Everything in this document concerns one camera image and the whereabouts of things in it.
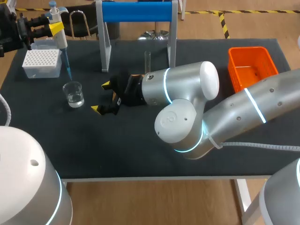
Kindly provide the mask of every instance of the pipette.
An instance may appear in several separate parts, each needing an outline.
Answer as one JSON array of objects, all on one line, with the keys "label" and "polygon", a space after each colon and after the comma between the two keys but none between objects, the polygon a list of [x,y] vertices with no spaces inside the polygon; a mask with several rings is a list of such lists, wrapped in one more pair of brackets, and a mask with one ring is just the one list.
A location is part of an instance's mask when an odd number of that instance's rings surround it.
[{"label": "pipette", "polygon": [[61,52],[63,53],[64,58],[65,58],[65,64],[66,64],[66,67],[67,67],[67,73],[68,73],[70,79],[72,80],[71,68],[70,68],[68,54],[67,54],[67,48],[61,49]]},{"label": "pipette", "polygon": [[62,54],[64,55],[65,58],[65,64],[67,67],[67,73],[69,74],[70,79],[72,80],[72,75],[71,75],[71,69],[70,69],[70,64],[69,64],[69,59],[68,59],[68,54],[67,54],[67,40],[66,40],[66,35],[64,31],[63,24],[61,22],[61,16],[60,14],[63,12],[68,12],[68,10],[65,7],[58,7],[56,8],[56,2],[55,1],[50,1],[49,2],[50,6],[50,11],[49,11],[49,22],[51,24],[58,24],[60,23],[60,27],[56,26],[57,29],[53,28],[52,32],[55,32],[53,34],[54,40],[56,41],[57,47],[62,51]]}]

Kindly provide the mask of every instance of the cable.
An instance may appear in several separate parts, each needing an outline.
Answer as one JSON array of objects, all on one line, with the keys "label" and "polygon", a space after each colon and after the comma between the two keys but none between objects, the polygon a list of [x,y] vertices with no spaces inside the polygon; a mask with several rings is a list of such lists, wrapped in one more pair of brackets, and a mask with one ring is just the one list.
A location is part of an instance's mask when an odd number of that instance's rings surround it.
[{"label": "cable", "polygon": [[11,120],[11,111],[8,106],[8,103],[5,101],[4,97],[1,94],[0,94],[0,102],[3,103],[4,108],[6,109],[6,113],[7,113],[7,120],[6,120],[5,126],[9,126],[10,120]]},{"label": "cable", "polygon": [[273,149],[273,150],[300,151],[300,146],[259,144],[259,143],[248,143],[248,142],[224,142],[221,143],[221,146],[244,146],[244,147],[254,147],[254,148]]}]

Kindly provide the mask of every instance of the orange plastic basket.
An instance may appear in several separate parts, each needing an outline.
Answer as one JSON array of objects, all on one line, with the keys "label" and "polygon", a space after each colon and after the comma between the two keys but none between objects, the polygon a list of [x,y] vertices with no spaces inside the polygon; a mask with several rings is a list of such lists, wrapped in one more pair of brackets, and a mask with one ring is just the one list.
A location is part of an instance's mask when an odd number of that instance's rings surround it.
[{"label": "orange plastic basket", "polygon": [[235,92],[278,74],[268,50],[264,47],[235,47],[230,48],[228,54],[228,71]]}]

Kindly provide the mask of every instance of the blue bar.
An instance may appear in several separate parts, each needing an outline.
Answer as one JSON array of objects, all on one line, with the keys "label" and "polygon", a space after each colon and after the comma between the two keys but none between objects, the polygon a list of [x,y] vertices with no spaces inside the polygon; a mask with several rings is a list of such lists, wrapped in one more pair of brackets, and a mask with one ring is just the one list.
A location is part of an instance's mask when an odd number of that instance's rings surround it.
[{"label": "blue bar", "polygon": [[171,22],[172,2],[102,2],[104,22]]}]

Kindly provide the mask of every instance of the table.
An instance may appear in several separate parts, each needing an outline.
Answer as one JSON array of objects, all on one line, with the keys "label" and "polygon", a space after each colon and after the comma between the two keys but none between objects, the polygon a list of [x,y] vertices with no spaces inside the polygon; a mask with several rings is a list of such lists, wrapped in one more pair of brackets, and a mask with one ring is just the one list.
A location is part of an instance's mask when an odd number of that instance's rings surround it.
[{"label": "table", "polygon": [[[233,94],[227,71],[228,49],[257,45],[268,49],[279,72],[290,69],[275,39],[178,40],[176,65],[207,60],[216,66],[220,91],[216,99],[207,103],[208,110]],[[90,106],[109,103],[112,97],[112,92],[104,91],[101,84],[123,69],[143,73],[144,51],[151,51],[152,71],[167,67],[164,41],[114,41],[110,72],[103,74],[97,41],[69,41],[72,75],[82,84],[85,99],[83,107],[71,109],[62,91],[68,82],[66,69],[62,67],[59,78],[28,79],[22,69],[26,50],[19,50],[1,88],[12,110],[11,126],[32,135],[67,181],[272,175],[300,157],[297,152],[224,147],[199,160],[188,160],[155,134],[154,120],[162,107],[122,106],[117,116],[95,113]],[[0,123],[4,121],[3,114],[0,113]],[[300,145],[299,114],[299,109],[294,110],[230,141]]]}]

